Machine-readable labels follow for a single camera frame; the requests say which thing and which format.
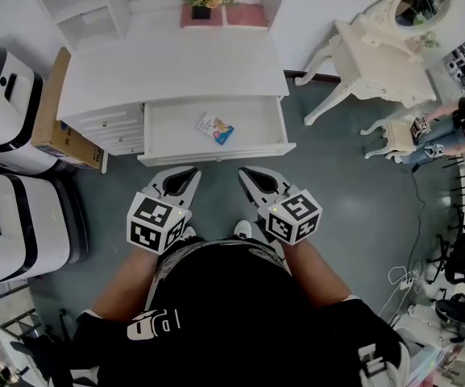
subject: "white shoe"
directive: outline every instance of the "white shoe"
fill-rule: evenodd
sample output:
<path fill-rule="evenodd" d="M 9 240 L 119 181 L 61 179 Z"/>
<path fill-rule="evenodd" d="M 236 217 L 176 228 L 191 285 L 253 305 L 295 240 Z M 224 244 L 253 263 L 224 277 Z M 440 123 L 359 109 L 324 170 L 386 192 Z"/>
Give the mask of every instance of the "white shoe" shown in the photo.
<path fill-rule="evenodd" d="M 239 221 L 234 228 L 234 235 L 243 239 L 251 238 L 251 224 L 248 221 Z"/>
<path fill-rule="evenodd" d="M 192 238 L 194 236 L 197 236 L 196 231 L 193 229 L 193 227 L 187 227 L 185 228 L 184 233 L 180 237 L 181 240 L 185 241 L 188 238 Z"/>

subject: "black baseboard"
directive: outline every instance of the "black baseboard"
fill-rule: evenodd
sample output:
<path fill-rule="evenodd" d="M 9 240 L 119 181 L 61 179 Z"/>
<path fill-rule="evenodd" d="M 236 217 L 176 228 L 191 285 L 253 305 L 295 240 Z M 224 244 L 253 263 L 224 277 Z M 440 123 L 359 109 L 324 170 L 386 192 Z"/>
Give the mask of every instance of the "black baseboard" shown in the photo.
<path fill-rule="evenodd" d="M 287 79 L 294 79 L 295 77 L 304 77 L 305 72 L 297 72 L 296 70 L 285 70 L 284 75 Z M 328 83 L 339 83 L 342 81 L 338 76 L 331 76 L 329 74 L 317 73 L 313 76 L 314 81 L 326 81 Z"/>

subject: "cardboard box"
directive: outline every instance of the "cardboard box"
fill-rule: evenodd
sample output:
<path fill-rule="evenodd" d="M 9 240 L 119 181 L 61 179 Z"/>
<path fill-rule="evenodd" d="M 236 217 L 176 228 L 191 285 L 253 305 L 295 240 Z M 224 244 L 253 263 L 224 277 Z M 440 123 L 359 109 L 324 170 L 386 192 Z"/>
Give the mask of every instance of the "cardboard box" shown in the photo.
<path fill-rule="evenodd" d="M 44 85 L 31 145 L 78 168 L 100 169 L 103 151 L 63 122 L 56 120 L 60 93 L 71 55 L 62 48 Z"/>

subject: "oval mirror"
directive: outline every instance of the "oval mirror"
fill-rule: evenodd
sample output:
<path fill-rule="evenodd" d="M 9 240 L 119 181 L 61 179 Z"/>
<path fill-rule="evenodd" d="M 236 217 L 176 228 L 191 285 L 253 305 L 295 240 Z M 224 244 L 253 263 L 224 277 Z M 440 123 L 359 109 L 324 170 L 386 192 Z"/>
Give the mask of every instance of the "oval mirror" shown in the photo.
<path fill-rule="evenodd" d="M 395 21 L 401 27 L 419 27 L 441 18 L 448 8 L 449 0 L 401 0 Z"/>

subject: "black vase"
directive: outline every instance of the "black vase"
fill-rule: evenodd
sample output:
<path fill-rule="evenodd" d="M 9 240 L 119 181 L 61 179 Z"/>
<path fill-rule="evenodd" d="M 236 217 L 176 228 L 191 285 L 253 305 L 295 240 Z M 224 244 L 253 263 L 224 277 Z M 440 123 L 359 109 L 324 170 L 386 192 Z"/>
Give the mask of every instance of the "black vase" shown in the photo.
<path fill-rule="evenodd" d="M 191 10 L 191 19 L 193 20 L 210 20 L 212 11 L 208 7 L 193 6 Z"/>

